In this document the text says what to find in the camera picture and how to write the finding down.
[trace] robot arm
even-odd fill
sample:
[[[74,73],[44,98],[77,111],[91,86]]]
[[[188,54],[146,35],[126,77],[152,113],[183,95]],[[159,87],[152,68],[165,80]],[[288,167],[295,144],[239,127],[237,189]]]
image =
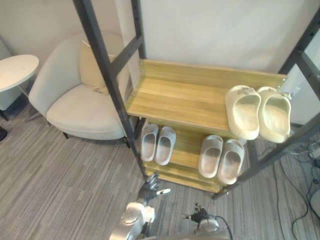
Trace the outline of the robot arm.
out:
[[[159,190],[158,174],[152,174],[141,187],[137,201],[126,206],[120,223],[113,230],[109,240],[135,240],[145,223],[155,219],[155,209],[148,206],[149,201],[159,195],[168,194],[170,189]]]

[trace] table leg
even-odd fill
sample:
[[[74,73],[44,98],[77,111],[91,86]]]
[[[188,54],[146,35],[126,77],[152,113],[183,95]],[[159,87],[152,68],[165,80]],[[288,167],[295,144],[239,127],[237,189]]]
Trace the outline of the table leg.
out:
[[[4,115],[4,113],[0,110],[0,116],[3,117],[4,120],[9,121],[9,119]]]
[[[18,88],[21,90],[21,92],[29,99],[29,94],[26,92],[26,90],[24,90],[20,85],[18,85]],[[35,119],[37,116],[41,115],[40,112],[36,112],[35,114],[33,114],[32,116],[28,117],[26,120],[24,120],[24,122],[29,122],[32,119]],[[50,127],[50,123],[47,121],[47,119],[43,116],[44,119],[44,123],[47,127]]]
[[[4,130],[1,126],[0,126],[0,141],[3,140],[6,136],[7,136],[7,131]]]
[[[24,90],[20,85],[18,85],[18,88],[21,90],[21,92],[29,99],[29,94]]]

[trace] striped carpet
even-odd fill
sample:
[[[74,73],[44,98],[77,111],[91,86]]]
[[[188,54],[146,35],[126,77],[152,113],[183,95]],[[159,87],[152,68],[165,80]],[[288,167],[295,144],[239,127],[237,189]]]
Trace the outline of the striped carpet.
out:
[[[0,118],[8,136],[0,142],[0,240],[106,240],[143,183],[130,149],[120,141],[65,139],[39,117],[22,96]],[[263,153],[267,142],[260,140]],[[306,155],[297,155],[301,161]],[[288,177],[306,195],[311,165],[290,155],[282,158]],[[319,169],[313,169],[319,178]],[[279,211],[286,240],[294,239],[291,222],[306,211],[303,200],[275,164]],[[195,224],[182,219],[194,204],[223,216],[235,240],[283,239],[277,214],[276,182],[272,166],[215,201],[211,193],[161,181],[171,194],[152,200],[156,220],[151,234],[167,236],[193,232]],[[311,192],[319,189],[313,185]],[[312,214],[299,220],[299,240],[320,239],[320,221]]]

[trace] slide sandal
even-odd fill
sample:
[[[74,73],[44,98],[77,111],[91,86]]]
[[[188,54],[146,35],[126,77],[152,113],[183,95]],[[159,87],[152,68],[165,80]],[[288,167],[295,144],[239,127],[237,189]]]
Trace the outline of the slide sandal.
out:
[[[213,178],[217,174],[223,145],[223,139],[217,135],[207,136],[203,140],[198,169],[205,178]]]
[[[253,140],[259,134],[258,110],[260,95],[245,85],[231,88],[225,95],[230,131],[240,139]]]
[[[290,134],[290,95],[264,86],[257,91],[261,96],[259,108],[260,135],[275,143],[283,143]]]
[[[158,125],[154,123],[146,125],[142,130],[141,159],[145,162],[150,162],[154,159],[158,131]]]
[[[245,149],[235,139],[228,139],[223,144],[223,151],[218,169],[218,178],[224,184],[234,184],[244,162]]]
[[[156,148],[155,162],[159,165],[167,165],[171,159],[177,135],[170,126],[164,126],[159,133],[158,145]]]

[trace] beige pillow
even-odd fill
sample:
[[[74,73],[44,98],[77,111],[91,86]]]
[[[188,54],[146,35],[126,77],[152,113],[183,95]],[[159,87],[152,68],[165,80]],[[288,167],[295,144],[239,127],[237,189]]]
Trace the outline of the beige pillow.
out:
[[[109,59],[112,62],[115,56],[109,55]],[[93,91],[109,94],[91,46],[85,41],[81,43],[79,70],[80,79],[84,85]]]

